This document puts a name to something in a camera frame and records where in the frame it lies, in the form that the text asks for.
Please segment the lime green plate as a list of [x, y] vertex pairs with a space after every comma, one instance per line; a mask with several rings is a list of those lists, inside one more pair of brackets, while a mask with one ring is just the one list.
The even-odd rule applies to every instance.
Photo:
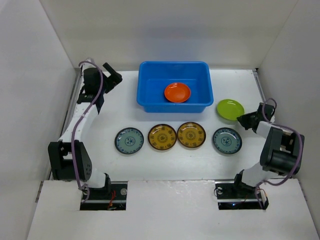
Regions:
[[223, 119], [233, 122], [245, 114], [244, 107], [234, 99], [221, 100], [216, 106], [216, 111]]

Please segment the blue floral plate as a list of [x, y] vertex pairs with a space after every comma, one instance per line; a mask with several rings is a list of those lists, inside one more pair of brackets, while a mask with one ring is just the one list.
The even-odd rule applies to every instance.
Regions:
[[126, 127], [117, 133], [114, 145], [121, 154], [135, 154], [144, 145], [143, 133], [137, 128]]
[[212, 136], [212, 143], [220, 153], [226, 155], [238, 153], [243, 145], [240, 134], [228, 127], [217, 129]]

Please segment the yellow patterned plate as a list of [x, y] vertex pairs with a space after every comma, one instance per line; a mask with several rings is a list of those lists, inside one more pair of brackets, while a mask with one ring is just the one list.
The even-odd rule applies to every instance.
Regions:
[[150, 146], [155, 150], [167, 151], [176, 144], [177, 133], [172, 126], [162, 123], [150, 129], [147, 139]]
[[205, 129], [196, 122], [185, 122], [177, 130], [178, 141], [189, 149], [199, 148], [204, 144], [206, 138]]

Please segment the orange plate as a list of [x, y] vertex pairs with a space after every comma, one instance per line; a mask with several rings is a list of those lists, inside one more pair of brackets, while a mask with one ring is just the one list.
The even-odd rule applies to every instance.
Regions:
[[164, 90], [165, 98], [172, 103], [184, 103], [191, 96], [191, 89], [182, 82], [169, 84]]

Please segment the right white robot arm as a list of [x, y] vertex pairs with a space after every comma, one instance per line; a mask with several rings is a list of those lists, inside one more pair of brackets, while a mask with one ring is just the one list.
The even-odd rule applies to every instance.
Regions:
[[305, 136], [297, 131], [271, 122], [276, 107], [260, 103], [257, 111], [237, 118], [245, 130], [251, 129], [255, 134], [265, 138], [259, 162], [243, 169], [234, 178], [232, 193], [239, 198], [269, 179], [277, 176], [286, 180], [296, 175], [301, 168]]

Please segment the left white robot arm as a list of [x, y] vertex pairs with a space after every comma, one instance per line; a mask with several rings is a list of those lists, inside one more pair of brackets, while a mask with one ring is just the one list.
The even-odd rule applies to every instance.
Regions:
[[84, 139], [104, 104], [104, 95], [122, 82], [122, 75], [107, 62], [99, 68], [90, 58], [79, 63], [83, 85], [77, 96], [73, 116], [57, 141], [48, 145], [51, 174], [54, 180], [76, 181], [84, 194], [95, 189], [102, 198], [112, 194], [113, 186], [106, 173], [99, 172], [86, 150]]

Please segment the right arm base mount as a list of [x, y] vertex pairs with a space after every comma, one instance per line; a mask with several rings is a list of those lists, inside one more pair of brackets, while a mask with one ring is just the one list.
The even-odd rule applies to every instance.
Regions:
[[233, 180], [215, 181], [213, 194], [219, 210], [262, 210], [269, 207], [264, 189], [236, 186]]

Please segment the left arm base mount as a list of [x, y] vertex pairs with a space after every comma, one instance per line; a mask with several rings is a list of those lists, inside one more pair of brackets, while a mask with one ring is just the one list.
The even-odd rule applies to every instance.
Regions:
[[125, 211], [127, 207], [127, 181], [112, 181], [102, 188], [90, 188], [89, 197], [80, 204], [81, 211]]

